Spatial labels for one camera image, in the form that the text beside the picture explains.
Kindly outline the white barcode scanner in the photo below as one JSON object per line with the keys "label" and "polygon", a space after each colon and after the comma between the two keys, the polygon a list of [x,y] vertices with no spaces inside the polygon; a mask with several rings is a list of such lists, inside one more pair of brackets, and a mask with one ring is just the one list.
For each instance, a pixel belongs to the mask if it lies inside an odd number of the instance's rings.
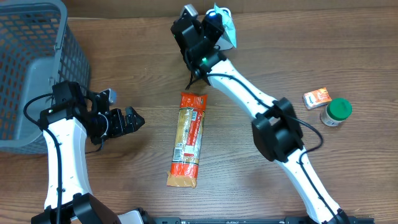
{"label": "white barcode scanner", "polygon": [[[216,14],[216,12],[214,11],[214,9],[209,9],[209,10],[207,10],[205,15],[208,15],[208,14],[213,15],[213,14]],[[229,50],[229,49],[233,48],[229,42],[225,41],[224,38],[222,38],[222,36],[217,41],[216,45],[220,47],[220,50]]]}

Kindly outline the small orange snack box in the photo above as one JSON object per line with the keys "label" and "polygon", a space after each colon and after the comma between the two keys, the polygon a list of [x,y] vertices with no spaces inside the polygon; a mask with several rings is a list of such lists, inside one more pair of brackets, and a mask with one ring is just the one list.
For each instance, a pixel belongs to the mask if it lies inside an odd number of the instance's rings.
{"label": "small orange snack box", "polygon": [[326,105],[332,101],[326,87],[307,92],[303,95],[303,102],[308,110]]}

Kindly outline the teal orange snack packet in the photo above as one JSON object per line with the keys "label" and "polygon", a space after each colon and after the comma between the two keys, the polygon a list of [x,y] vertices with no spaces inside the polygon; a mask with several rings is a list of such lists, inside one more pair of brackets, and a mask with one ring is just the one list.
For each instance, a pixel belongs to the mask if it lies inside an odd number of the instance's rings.
{"label": "teal orange snack packet", "polygon": [[229,42],[232,47],[236,48],[236,28],[234,26],[231,11],[227,7],[218,7],[216,3],[214,3],[213,9],[217,14],[221,14],[222,16],[222,26],[224,28],[224,34],[222,35],[222,38]]}

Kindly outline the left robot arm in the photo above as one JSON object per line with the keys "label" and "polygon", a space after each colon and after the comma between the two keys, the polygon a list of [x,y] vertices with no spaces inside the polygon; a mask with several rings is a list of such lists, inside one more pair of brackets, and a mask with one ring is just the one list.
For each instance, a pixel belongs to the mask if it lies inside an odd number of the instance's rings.
{"label": "left robot arm", "polygon": [[41,111],[34,122],[47,144],[49,187],[44,211],[31,222],[154,223],[143,208],[117,215],[94,197],[86,166],[87,139],[103,146],[109,138],[136,132],[144,118],[132,107],[111,109],[116,101],[112,89],[83,93],[79,83],[64,81],[55,84],[49,95],[54,105]]}

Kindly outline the long red orange spaghetti pack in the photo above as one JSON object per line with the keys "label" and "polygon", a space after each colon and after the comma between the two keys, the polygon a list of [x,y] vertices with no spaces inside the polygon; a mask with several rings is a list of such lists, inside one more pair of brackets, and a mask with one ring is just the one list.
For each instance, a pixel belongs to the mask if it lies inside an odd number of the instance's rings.
{"label": "long red orange spaghetti pack", "polygon": [[168,171],[167,185],[171,187],[197,186],[201,140],[206,111],[206,95],[181,93],[177,133]]}

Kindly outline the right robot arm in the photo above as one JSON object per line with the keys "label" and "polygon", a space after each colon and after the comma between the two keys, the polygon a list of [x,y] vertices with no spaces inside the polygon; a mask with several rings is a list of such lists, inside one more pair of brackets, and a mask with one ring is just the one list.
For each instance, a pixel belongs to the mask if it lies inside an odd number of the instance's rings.
{"label": "right robot arm", "polygon": [[288,99],[277,100],[256,88],[216,47],[225,33],[222,15],[207,15],[199,21],[192,6],[187,5],[170,30],[191,72],[190,83],[204,80],[248,114],[257,150],[284,170],[309,218],[315,223],[349,223],[347,214],[318,178],[302,141],[302,126],[315,134],[319,131],[298,119]]}

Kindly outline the grey plastic mesh basket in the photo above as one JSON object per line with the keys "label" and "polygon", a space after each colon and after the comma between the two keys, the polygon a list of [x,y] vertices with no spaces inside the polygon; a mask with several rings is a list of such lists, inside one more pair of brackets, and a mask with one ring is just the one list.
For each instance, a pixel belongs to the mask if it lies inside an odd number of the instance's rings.
{"label": "grey plastic mesh basket", "polygon": [[68,26],[61,1],[1,1],[1,151],[45,154],[25,104],[68,80],[87,87],[90,63]]}

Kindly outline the green lid white jar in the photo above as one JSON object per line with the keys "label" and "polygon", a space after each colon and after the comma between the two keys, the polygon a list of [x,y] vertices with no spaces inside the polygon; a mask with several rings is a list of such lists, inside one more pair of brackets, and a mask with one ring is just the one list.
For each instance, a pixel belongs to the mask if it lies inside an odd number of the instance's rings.
{"label": "green lid white jar", "polygon": [[351,103],[344,98],[333,99],[320,113],[320,119],[327,126],[338,126],[352,114]]}

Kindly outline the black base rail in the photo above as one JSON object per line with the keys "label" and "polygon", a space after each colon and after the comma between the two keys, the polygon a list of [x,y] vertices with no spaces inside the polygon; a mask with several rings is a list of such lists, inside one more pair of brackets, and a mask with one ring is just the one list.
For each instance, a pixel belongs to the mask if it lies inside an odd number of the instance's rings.
{"label": "black base rail", "polygon": [[309,217],[285,217],[276,219],[180,219],[179,217],[154,217],[156,224],[308,224]]}

